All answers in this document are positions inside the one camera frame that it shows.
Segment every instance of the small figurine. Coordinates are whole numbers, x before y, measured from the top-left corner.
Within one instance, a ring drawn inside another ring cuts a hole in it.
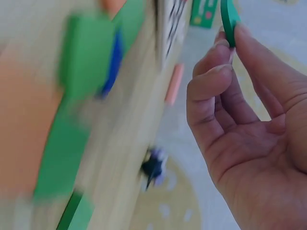
[[[142,164],[142,171],[148,177],[146,190],[154,180],[155,186],[160,186],[165,179],[167,156],[162,149],[148,149],[150,158]]]

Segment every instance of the palm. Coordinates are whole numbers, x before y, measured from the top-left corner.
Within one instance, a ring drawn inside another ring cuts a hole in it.
[[[281,229],[285,218],[293,227],[307,211],[307,178],[289,161],[282,129],[274,122],[241,125],[212,145],[224,150],[208,165],[211,175],[244,229],[257,223],[271,227],[254,229]],[[294,206],[297,199],[301,202]]]

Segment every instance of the green block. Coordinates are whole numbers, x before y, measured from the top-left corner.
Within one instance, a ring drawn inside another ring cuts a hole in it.
[[[144,0],[127,0],[119,11],[122,18],[122,36],[125,53],[135,42],[144,21]]]
[[[221,16],[227,41],[230,47],[235,47],[235,26],[241,19],[232,0],[221,0]]]
[[[216,13],[218,0],[194,0],[191,14],[191,25],[211,28]]]
[[[68,19],[58,74],[65,90],[62,106],[83,100],[104,86],[114,36],[114,24],[102,13],[74,14]]]
[[[58,112],[51,127],[34,191],[35,200],[69,195],[90,132]]]
[[[93,205],[83,194],[73,192],[57,230],[86,230],[93,210]]]

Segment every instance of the pink block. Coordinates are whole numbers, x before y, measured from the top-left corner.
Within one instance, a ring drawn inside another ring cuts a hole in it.
[[[168,87],[168,91],[166,93],[165,102],[169,105],[174,105],[179,87],[181,84],[182,76],[184,72],[184,64],[177,64],[175,65],[173,76],[171,82]]]

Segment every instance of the wooden puzzle board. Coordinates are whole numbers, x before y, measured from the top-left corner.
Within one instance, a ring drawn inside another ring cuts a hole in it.
[[[160,69],[168,64],[174,43],[182,36],[185,26],[186,0],[157,0],[158,63]]]
[[[0,0],[0,44],[19,44],[36,77],[53,81],[64,19],[72,10],[95,6],[94,0]],[[82,109],[82,121],[94,127],[76,179],[95,205],[88,230],[129,227],[139,168],[158,128],[174,67],[159,74],[155,42],[154,6],[147,0],[142,30],[112,92]],[[0,230],[55,230],[68,199],[40,205],[0,200]]]

